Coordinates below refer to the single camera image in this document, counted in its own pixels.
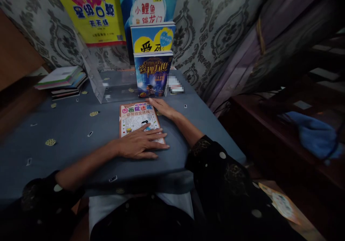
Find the left hand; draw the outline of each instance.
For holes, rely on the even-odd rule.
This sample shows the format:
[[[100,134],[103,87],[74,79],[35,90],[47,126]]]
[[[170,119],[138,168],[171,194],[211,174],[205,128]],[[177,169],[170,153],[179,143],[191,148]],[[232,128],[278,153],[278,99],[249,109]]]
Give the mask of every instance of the left hand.
[[[129,133],[128,135],[112,140],[107,144],[117,156],[132,159],[156,159],[158,156],[153,152],[144,152],[147,149],[168,149],[170,146],[158,142],[151,142],[152,140],[166,137],[166,133],[158,134],[163,129],[154,129],[144,131],[150,123],[145,124],[141,128]]]

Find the towel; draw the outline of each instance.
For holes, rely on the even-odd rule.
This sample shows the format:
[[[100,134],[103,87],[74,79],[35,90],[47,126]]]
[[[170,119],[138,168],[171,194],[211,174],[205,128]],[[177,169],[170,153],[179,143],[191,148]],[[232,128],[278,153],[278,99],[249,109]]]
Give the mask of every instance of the towel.
[[[287,121],[293,120],[298,126],[299,139],[303,147],[320,159],[338,158],[342,154],[342,146],[338,143],[337,132],[327,123],[298,112],[285,113],[281,116]]]

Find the hand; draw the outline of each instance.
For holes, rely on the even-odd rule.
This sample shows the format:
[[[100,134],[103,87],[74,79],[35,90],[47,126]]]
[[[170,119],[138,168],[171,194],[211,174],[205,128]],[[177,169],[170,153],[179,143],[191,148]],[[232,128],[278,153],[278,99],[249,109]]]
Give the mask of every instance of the hand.
[[[153,107],[155,107],[161,114],[169,119],[173,119],[174,115],[178,114],[178,112],[170,107],[163,99],[146,99]]]
[[[158,142],[151,142],[158,138],[166,137],[166,133],[158,134],[163,129],[144,131],[150,123],[129,133],[128,135],[112,140],[107,147],[112,149],[115,154],[132,159],[156,159],[158,156],[153,152],[144,152],[147,149],[168,149],[170,146]]]

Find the book stack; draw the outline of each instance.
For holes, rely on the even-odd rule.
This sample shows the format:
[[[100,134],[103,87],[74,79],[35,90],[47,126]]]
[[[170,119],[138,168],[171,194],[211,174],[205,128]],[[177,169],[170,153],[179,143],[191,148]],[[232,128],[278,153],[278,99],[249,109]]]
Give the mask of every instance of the book stack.
[[[131,26],[139,97],[164,95],[175,29],[174,22]]]
[[[34,87],[38,90],[49,89],[52,100],[78,96],[87,76],[79,66],[57,68]]]

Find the colorful book cover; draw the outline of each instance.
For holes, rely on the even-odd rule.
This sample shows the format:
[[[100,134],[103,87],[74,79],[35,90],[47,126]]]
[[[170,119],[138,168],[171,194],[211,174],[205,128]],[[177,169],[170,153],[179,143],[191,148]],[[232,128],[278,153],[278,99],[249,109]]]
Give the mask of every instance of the colorful book cover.
[[[163,96],[173,52],[134,54],[139,97]]]
[[[148,123],[150,123],[150,126],[144,129],[144,131],[161,127],[156,111],[150,103],[144,102],[120,105],[120,137],[124,137]],[[164,138],[153,140],[153,142],[165,144]]]
[[[171,50],[175,28],[172,22],[131,26],[134,53]]]
[[[119,0],[60,0],[88,47],[124,45]]]
[[[130,26],[171,22],[176,0],[120,0],[129,58],[133,60]]]

